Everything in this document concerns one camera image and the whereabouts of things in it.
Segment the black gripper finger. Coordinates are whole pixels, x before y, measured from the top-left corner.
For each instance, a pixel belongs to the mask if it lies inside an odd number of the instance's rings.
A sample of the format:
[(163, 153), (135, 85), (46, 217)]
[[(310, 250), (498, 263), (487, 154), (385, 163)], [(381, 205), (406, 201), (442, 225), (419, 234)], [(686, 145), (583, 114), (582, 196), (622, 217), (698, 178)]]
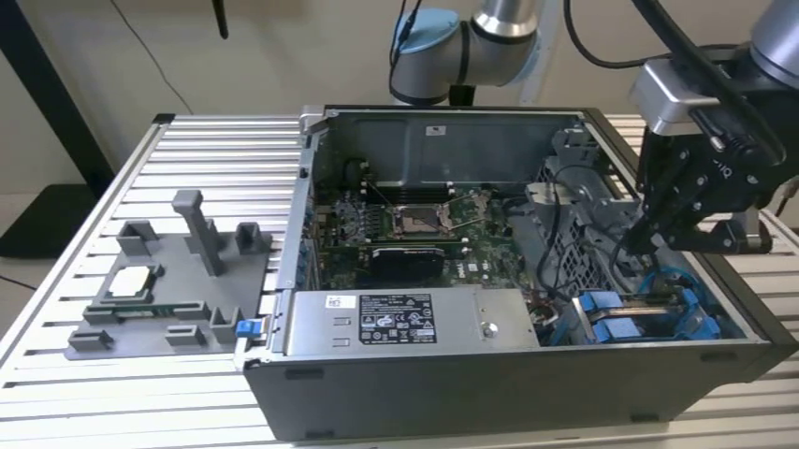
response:
[(707, 175), (693, 162), (687, 149), (661, 145), (643, 148), (638, 173), (643, 202), (641, 216), (626, 234), (630, 254), (654, 253), (663, 245), (681, 249), (697, 218), (694, 203), (707, 184)]
[(710, 231), (698, 227), (694, 217), (678, 221), (665, 233), (665, 240), (675, 251), (697, 253), (749, 253), (750, 237), (738, 214), (719, 220)]

